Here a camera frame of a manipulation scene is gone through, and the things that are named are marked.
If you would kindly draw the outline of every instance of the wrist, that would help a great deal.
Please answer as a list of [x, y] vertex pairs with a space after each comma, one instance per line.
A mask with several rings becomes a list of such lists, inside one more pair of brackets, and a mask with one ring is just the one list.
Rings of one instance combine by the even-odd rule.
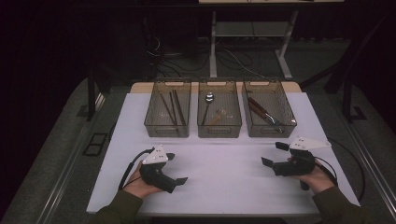
[[334, 183], [330, 179], [328, 180], [325, 179], [320, 181], [307, 181], [307, 184], [315, 194], [321, 193], [326, 189], [335, 187]]
[[149, 194], [146, 192], [146, 190], [141, 189], [141, 188], [135, 188], [133, 186], [131, 187], [125, 187], [123, 191], [128, 192], [130, 194], [133, 194], [134, 196], [140, 198], [140, 199], [145, 199]]

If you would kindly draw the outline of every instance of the spoon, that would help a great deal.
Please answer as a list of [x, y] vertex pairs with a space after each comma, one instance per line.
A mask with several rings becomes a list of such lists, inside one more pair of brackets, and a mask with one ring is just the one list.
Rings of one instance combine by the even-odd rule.
[[204, 113], [204, 118], [202, 119], [201, 125], [205, 124], [206, 120], [206, 115], [207, 115], [207, 109], [209, 108], [209, 105], [215, 100], [215, 95], [213, 95], [213, 92], [208, 92], [207, 95], [205, 96], [205, 101], [206, 101], [206, 109]]

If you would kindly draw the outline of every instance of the metal tool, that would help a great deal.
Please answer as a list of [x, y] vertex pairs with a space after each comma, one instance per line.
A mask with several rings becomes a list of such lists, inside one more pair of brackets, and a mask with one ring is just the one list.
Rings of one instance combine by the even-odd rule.
[[162, 94], [161, 92], [160, 92], [160, 96], [161, 96], [161, 100], [163, 101], [163, 105], [165, 106], [165, 109], [166, 109], [166, 111], [167, 111], [168, 114], [169, 114], [169, 118], [172, 120], [172, 123], [173, 123], [174, 125], [177, 125], [176, 122], [175, 122], [175, 120], [174, 120], [173, 117], [172, 117], [171, 110], [169, 109], [168, 104], [165, 102], [165, 99], [163, 98], [163, 94]]
[[183, 111], [181, 110], [180, 101], [178, 100], [178, 96], [177, 96], [177, 91], [172, 90], [172, 93], [174, 94], [178, 115], [180, 116], [180, 119], [181, 119], [181, 124], [185, 126], [186, 120], [184, 120], [184, 117], [183, 117]]
[[204, 125], [204, 124], [205, 124], [206, 115], [207, 115], [207, 109], [209, 108], [209, 105], [210, 105], [214, 100], [215, 100], [215, 95], [213, 94], [213, 92], [208, 92], [207, 95], [205, 96], [206, 109], [205, 109], [204, 118], [202, 119], [201, 125]]
[[173, 104], [172, 92], [169, 92], [169, 98], [171, 98], [172, 112], [173, 112], [174, 119], [175, 119], [175, 125], [177, 125], [176, 111], [175, 111], [175, 106]]

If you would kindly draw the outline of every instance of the cable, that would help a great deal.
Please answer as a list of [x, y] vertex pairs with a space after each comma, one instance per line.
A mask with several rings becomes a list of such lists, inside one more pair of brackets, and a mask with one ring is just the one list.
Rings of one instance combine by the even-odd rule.
[[146, 50], [146, 52], [147, 52], [148, 54], [152, 55], [152, 56], [155, 56], [155, 57], [161, 57], [161, 55], [160, 55], [160, 54], [151, 53], [151, 52], [150, 52], [150, 51], [148, 51], [148, 50]]
[[353, 158], [353, 160], [358, 164], [359, 169], [361, 170], [361, 194], [358, 197], [358, 201], [360, 202], [361, 199], [364, 196], [364, 192], [366, 191], [366, 177], [363, 171], [363, 168], [361, 167], [361, 163], [359, 162], [358, 158], [355, 157], [355, 155], [353, 155], [353, 153], [346, 148], [344, 145], [342, 145], [341, 143], [337, 142], [336, 140], [328, 137], [328, 139], [332, 142], [334, 142], [335, 144], [337, 144], [338, 146], [340, 146], [341, 148], [343, 148], [347, 153], [349, 153], [349, 155]]
[[201, 66], [197, 67], [197, 68], [184, 68], [184, 67], [182, 67], [182, 66], [180, 66], [180, 65], [178, 65], [176, 63], [170, 62], [169, 60], [164, 60], [164, 62], [165, 63], [171, 63], [172, 65], [180, 68], [181, 70], [194, 72], [194, 71], [199, 71], [199, 70], [203, 69], [205, 67], [205, 65], [206, 65], [208, 60], [209, 60], [209, 57], [205, 57], [204, 63]]
[[176, 68], [171, 67], [171, 66], [166, 65], [166, 64], [163, 64], [163, 63], [159, 63], [158, 65], [172, 69], [173, 71], [176, 72], [176, 74], [177, 74], [179, 77], [181, 77], [181, 74], [176, 70]]
[[191, 72], [185, 72], [185, 73], [181, 73], [181, 74], [183, 74], [183, 75], [192, 75], [193, 77], [200, 77], [200, 76], [198, 76], [198, 75], [196, 75], [196, 74], [194, 74], [194, 73], [191, 73]]
[[157, 50], [157, 49], [159, 49], [160, 48], [160, 46], [161, 46], [161, 41], [160, 41], [160, 39], [158, 39], [156, 36], [152, 36], [152, 37], [154, 37], [154, 39], [156, 39], [157, 40], [157, 42], [158, 42], [158, 46], [157, 46], [157, 48], [155, 48], [155, 50]]
[[265, 78], [265, 76], [262, 76], [262, 75], [260, 75], [260, 74], [258, 74], [258, 73], [255, 73], [255, 72], [251, 71], [250, 69], [246, 68], [244, 65], [242, 65], [241, 62], [239, 62], [239, 60], [238, 60], [229, 50], [225, 49], [225, 51], [227, 51], [228, 53], [230, 53], [231, 56], [233, 56], [233, 57], [235, 58], [235, 60], [236, 60], [245, 70], [247, 70], [249, 73], [254, 74], [254, 75], [256, 75], [256, 76], [259, 76], [259, 77], [264, 77], [264, 78]]
[[131, 170], [132, 170], [132, 168], [134, 167], [134, 163], [137, 161], [137, 159], [139, 159], [139, 157], [141, 157], [143, 154], [146, 154], [146, 153], [149, 154], [149, 153], [151, 153], [153, 150], [154, 150], [154, 148], [152, 148], [152, 149], [146, 149], [146, 150], [140, 152], [140, 153], [134, 158], [134, 160], [133, 160], [132, 162], [129, 163], [128, 167], [126, 168], [125, 173], [124, 173], [123, 176], [122, 176], [122, 180], [121, 180], [121, 182], [120, 182], [120, 184], [119, 184], [119, 190], [122, 190], [122, 189], [126, 186], [126, 185], [124, 185], [125, 180], [126, 180], [126, 178], [128, 177], [128, 174], [131, 173]]
[[186, 57], [186, 56], [184, 56], [183, 53], [165, 53], [163, 56], [164, 57], [169, 56], [169, 57], [172, 57], [172, 58], [174, 58], [175, 56], [182, 56], [180, 58], [185, 58]]
[[166, 77], [166, 75], [165, 75], [165, 73], [163, 72], [163, 71], [161, 71], [160, 69], [158, 69], [158, 68], [155, 68], [156, 70], [157, 70], [157, 72], [159, 72], [159, 73], [161, 73], [161, 74], [163, 74], [163, 76], [164, 77]]
[[139, 176], [138, 178], [129, 181], [128, 183], [126, 183], [126, 184], [124, 185], [124, 188], [127, 187], [129, 184], [132, 184], [133, 182], [135, 182], [136, 180], [138, 180], [138, 179], [140, 179], [140, 178], [142, 178], [142, 176]]
[[[251, 59], [250, 56], [248, 56], [245, 52], [240, 52], [240, 53], [241, 53], [242, 55], [244, 55], [244, 56], [248, 59], [248, 63], [242, 63], [242, 65], [244, 65], [244, 66], [251, 66], [251, 65], [253, 65], [253, 60]], [[226, 60], [227, 62], [241, 65], [241, 62], [240, 62], [240, 61], [239, 61], [240, 63], [235, 62], [234, 58], [232, 58], [232, 60], [229, 60], [229, 59], [227, 59], [227, 58], [221, 56], [221, 54], [219, 54], [219, 56], [222, 57], [222, 58], [224, 58], [224, 60]]]
[[[326, 164], [329, 165], [330, 168], [332, 168], [332, 166], [327, 161], [323, 160], [322, 158], [319, 158], [319, 157], [314, 157], [314, 158], [317, 159], [317, 160], [320, 160], [320, 161], [324, 161]], [[332, 168], [332, 172], [334, 173], [334, 178], [336, 179], [337, 178], [337, 173], [335, 172], [334, 168]]]
[[240, 70], [243, 70], [243, 69], [244, 69], [244, 68], [241, 67], [241, 66], [238, 66], [237, 68], [233, 68], [233, 67], [227, 65], [227, 64], [223, 61], [223, 60], [225, 60], [225, 59], [224, 59], [222, 56], [220, 56], [220, 55], [217, 55], [216, 60], [218, 60], [219, 63], [221, 63], [224, 67], [226, 67], [226, 68], [228, 68], [228, 69], [231, 69], [231, 70], [240, 71]]

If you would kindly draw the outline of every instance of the dark background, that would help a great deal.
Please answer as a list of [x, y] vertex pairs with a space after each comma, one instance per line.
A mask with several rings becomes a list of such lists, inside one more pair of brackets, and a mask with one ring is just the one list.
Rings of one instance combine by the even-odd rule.
[[[124, 1], [108, 2], [122, 4]], [[72, 7], [74, 3], [70, 0], [0, 2], [3, 130], [0, 217], [6, 212], [68, 97], [90, 69], [94, 68], [100, 91], [108, 91], [113, 85], [151, 80], [155, 75], [146, 53], [150, 32], [164, 37], [182, 35], [184, 41], [181, 42], [193, 43], [195, 36], [207, 35], [210, 29], [200, 25], [210, 18], [210, 12], [158, 12], [156, 18], [161, 19], [153, 20], [148, 29], [142, 22], [147, 16], [145, 13], [86, 14], [76, 11]], [[177, 1], [165, 3], [177, 4]], [[349, 0], [321, 11], [314, 7], [302, 8], [293, 39], [349, 39], [353, 43], [349, 52], [354, 55], [363, 38], [387, 15], [392, 5], [393, 1], [387, 0]], [[396, 121], [390, 108], [396, 107], [396, 74], [391, 70], [396, 50], [395, 15], [393, 12], [386, 17], [350, 72], [354, 83], [365, 92], [394, 132]], [[351, 57], [343, 60], [348, 64]], [[341, 82], [344, 71], [337, 71]]]

